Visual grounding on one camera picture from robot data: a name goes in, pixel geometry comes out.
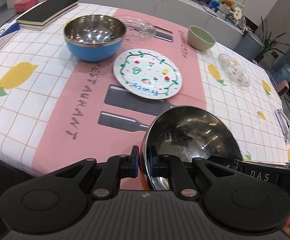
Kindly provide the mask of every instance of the black notebook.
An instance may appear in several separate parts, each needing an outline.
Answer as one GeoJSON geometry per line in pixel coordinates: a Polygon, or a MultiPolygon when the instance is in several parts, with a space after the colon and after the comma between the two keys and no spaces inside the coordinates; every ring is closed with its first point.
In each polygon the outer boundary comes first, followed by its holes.
{"type": "Polygon", "coordinates": [[[30,9],[16,21],[20,24],[43,26],[77,3],[78,0],[47,0],[30,9]]]}

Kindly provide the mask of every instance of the white box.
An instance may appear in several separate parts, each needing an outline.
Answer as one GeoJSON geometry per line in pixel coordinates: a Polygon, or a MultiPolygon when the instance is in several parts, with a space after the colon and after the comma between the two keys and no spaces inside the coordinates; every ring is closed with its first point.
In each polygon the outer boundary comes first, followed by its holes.
{"type": "Polygon", "coordinates": [[[18,23],[5,23],[0,27],[0,49],[12,38],[20,29],[18,23]]]}

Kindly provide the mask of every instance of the glass plate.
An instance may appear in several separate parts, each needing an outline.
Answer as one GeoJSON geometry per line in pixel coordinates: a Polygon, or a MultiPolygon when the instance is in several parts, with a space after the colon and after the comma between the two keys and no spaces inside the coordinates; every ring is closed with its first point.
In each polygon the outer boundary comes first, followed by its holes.
{"type": "Polygon", "coordinates": [[[232,83],[240,87],[250,86],[249,76],[237,60],[226,54],[220,54],[218,60],[232,83]]]}
{"type": "Polygon", "coordinates": [[[126,37],[124,39],[126,42],[139,43],[154,37],[156,34],[155,27],[142,18],[129,15],[118,15],[115,18],[126,26],[126,37]]]}

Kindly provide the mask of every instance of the pink placemat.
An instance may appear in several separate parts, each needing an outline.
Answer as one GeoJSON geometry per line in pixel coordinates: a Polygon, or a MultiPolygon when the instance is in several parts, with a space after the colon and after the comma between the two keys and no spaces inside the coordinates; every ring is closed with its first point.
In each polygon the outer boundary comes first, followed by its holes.
{"type": "MultiPolygon", "coordinates": [[[[82,159],[105,162],[110,156],[130,154],[141,145],[145,130],[171,106],[206,108],[196,50],[187,44],[187,29],[177,24],[118,9],[115,15],[148,20],[160,36],[131,44],[123,42],[118,52],[100,63],[79,61],[59,97],[32,162],[37,174],[45,174],[82,159]],[[169,58],[183,78],[180,92],[165,101],[139,98],[126,91],[112,71],[115,58],[129,49],[150,49],[169,58]]],[[[142,190],[138,179],[123,179],[123,189],[142,190]]]]}

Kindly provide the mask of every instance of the gray counter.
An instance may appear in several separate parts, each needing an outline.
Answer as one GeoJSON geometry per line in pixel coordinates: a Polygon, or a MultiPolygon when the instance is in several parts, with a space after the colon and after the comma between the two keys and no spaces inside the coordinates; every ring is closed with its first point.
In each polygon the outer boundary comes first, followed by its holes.
{"type": "MultiPolygon", "coordinates": [[[[14,0],[7,0],[7,7],[13,8],[14,0]]],[[[227,22],[207,13],[200,5],[190,0],[79,0],[133,10],[174,22],[188,28],[196,25],[210,32],[219,43],[234,49],[242,32],[227,22]]]]}

